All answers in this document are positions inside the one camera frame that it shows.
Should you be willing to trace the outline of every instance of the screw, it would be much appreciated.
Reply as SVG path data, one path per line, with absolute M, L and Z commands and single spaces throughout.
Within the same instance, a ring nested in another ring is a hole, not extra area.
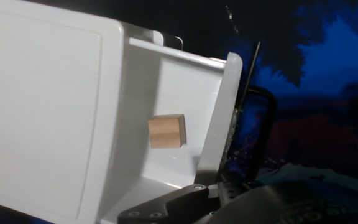
M 150 217 L 160 217 L 160 216 L 162 216 L 162 214 L 159 212 L 154 212 L 150 215 Z
M 138 216 L 140 215 L 140 212 L 131 212 L 130 214 L 128 214 L 129 216 Z

